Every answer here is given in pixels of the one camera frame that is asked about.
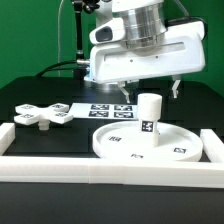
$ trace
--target cable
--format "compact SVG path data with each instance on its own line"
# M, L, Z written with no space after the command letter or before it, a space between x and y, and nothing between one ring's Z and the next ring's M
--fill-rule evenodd
M177 4L177 6L180 8L180 10L184 13L185 16L190 15L185 6L179 0L173 0L173 1Z
M61 62L61 13L64 6L65 0L61 0L58 10L58 63Z
M59 67L59 68L57 68L55 70L59 71L60 70L60 66L62 66L62 65L69 65L69 64L76 64L76 63L77 63L76 60L70 60L70 61L64 61L64 62L60 62L60 63L54 64L54 65L51 65L51 66L45 68L44 70L42 70L41 72L37 73L36 77L40 78L40 77L42 77L44 75L44 73L46 73L48 71L51 71L51 70L53 71L53 69L57 68L57 67Z

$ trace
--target white robotic end effector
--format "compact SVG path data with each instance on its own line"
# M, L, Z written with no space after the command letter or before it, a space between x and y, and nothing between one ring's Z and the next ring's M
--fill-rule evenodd
M33 105L24 104L16 107L16 112L20 115L14 117L15 122L31 125L38 123L41 131L49 129L50 121L55 123L64 124L73 119L73 116L66 113L69 106L66 104L53 104L46 108L39 108Z
M166 27L163 0L112 0L111 7L112 19L90 33L89 81L130 82L204 68L203 22Z

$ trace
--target white block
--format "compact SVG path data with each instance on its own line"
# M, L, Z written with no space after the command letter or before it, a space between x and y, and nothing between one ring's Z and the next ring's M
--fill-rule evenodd
M201 129L204 151L213 163L224 163L224 144L212 129Z
M71 121L73 119L73 116L71 114L67 114L64 112L57 112L57 113L52 113L49 116L50 121L53 121L55 123L59 124L64 124L68 121Z
M62 103L53 104L48 108L56 112L67 112L69 110L69 106Z
M15 139L15 124L3 123L0 126L0 155L6 151Z
M22 114L14 117L16 123L31 125L39 121L39 115Z

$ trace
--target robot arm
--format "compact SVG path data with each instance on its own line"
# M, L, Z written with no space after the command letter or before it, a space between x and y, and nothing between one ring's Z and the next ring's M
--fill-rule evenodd
M202 22L166 27L163 0L116 0L111 7L113 18L90 33L93 81L175 76L205 66Z

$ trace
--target metal cylinder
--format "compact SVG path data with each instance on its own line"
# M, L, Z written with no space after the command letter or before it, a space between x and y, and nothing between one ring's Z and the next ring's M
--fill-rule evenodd
M124 20L127 48L154 46L157 36L166 31L162 3L116 12L113 17Z

